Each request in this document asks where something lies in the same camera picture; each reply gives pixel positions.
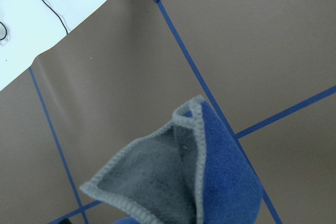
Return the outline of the blue grey-edged towel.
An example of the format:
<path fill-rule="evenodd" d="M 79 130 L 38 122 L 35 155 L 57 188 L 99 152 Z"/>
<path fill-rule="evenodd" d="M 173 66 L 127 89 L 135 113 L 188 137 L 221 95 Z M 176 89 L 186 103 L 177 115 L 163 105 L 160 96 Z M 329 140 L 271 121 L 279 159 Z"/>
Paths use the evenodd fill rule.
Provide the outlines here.
<path fill-rule="evenodd" d="M 81 191 L 128 223 L 254 223 L 262 185 L 202 96 L 119 151 Z"/>

